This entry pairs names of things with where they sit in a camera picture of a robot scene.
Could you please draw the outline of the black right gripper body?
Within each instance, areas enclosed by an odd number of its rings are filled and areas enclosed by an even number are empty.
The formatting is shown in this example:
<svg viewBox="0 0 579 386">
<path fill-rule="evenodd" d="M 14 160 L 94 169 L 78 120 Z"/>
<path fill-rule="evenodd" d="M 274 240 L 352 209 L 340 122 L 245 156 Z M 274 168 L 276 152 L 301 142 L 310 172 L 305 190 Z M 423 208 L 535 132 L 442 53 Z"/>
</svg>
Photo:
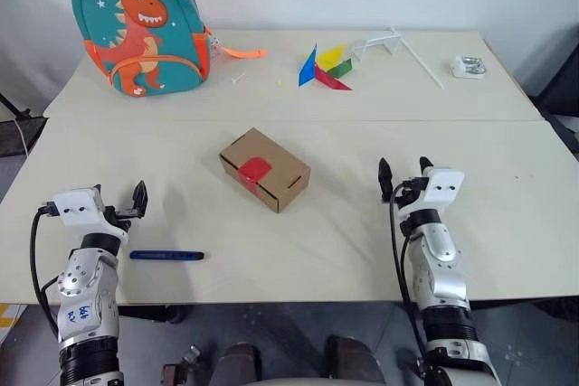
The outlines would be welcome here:
<svg viewBox="0 0 579 386">
<path fill-rule="evenodd" d="M 403 180 L 394 188 L 390 204 L 397 208 L 396 216 L 399 220 L 405 220 L 411 213 L 409 206 L 418 201 L 427 184 L 428 178 L 419 176 Z"/>
</svg>

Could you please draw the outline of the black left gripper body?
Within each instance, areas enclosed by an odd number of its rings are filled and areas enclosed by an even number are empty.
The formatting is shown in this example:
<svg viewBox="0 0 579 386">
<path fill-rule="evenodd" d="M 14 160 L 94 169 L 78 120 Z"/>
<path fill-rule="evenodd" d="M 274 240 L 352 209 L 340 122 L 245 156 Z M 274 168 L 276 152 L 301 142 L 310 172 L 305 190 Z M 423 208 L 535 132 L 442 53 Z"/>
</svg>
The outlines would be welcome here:
<svg viewBox="0 0 579 386">
<path fill-rule="evenodd" d="M 141 210 L 137 208 L 117 211 L 114 206 L 106 206 L 104 211 L 105 220 L 119 229 L 129 229 L 132 219 L 141 218 Z"/>
</svg>

